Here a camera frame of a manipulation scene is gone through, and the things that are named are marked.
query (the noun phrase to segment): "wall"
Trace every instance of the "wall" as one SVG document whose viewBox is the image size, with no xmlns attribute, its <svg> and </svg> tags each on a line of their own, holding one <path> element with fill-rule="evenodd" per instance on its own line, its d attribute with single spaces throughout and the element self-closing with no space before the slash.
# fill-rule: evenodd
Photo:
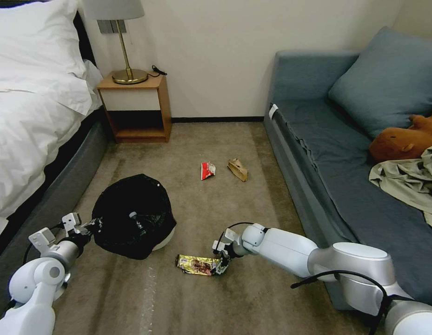
<svg viewBox="0 0 432 335">
<path fill-rule="evenodd" d="M 406 0 L 396 18 L 394 29 L 432 38 L 432 0 Z"/>
<path fill-rule="evenodd" d="M 168 72 L 173 117 L 262 116 L 276 51 L 362 48 L 402 2 L 142 0 L 124 38 L 133 68 Z M 85 25 L 102 73 L 123 69 L 117 34 Z"/>
</svg>

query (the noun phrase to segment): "sofa armrest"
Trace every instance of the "sofa armrest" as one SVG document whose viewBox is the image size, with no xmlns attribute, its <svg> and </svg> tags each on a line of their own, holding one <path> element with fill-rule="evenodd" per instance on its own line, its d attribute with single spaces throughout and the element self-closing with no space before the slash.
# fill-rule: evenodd
<svg viewBox="0 0 432 335">
<path fill-rule="evenodd" d="M 319 99 L 356 61 L 359 52 L 278 51 L 267 106 L 279 100 Z"/>
</svg>

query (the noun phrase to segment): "baseboard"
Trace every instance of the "baseboard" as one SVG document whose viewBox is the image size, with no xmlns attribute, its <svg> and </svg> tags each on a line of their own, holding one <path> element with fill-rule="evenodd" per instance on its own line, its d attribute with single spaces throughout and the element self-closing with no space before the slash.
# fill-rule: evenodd
<svg viewBox="0 0 432 335">
<path fill-rule="evenodd" d="M 172 118 L 172 123 L 190 122 L 262 122 L 263 116 L 224 116 L 224 117 L 191 117 L 191 118 Z"/>
</svg>

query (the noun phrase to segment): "sofa cushion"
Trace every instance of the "sofa cushion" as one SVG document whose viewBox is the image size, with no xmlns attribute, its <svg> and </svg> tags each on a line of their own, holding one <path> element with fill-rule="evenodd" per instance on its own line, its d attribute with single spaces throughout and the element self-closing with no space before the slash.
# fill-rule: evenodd
<svg viewBox="0 0 432 335">
<path fill-rule="evenodd" d="M 371 136 L 432 112 L 432 41 L 382 28 L 329 92 Z"/>
<path fill-rule="evenodd" d="M 346 224 L 360 243 L 387 251 L 401 287 L 432 304 L 432 229 L 419 210 L 368 181 L 374 162 L 366 134 L 330 101 L 275 103 L 279 109 L 273 119 L 305 148 L 344 221 L 337 224 Z"/>
</svg>

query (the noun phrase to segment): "red wrapper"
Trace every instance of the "red wrapper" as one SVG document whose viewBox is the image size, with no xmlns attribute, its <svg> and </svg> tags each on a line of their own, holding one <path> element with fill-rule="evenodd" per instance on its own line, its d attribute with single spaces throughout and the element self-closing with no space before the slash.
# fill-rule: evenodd
<svg viewBox="0 0 432 335">
<path fill-rule="evenodd" d="M 216 175 L 216 167 L 210 162 L 203 162 L 200 169 L 200 180 Z"/>
</svg>

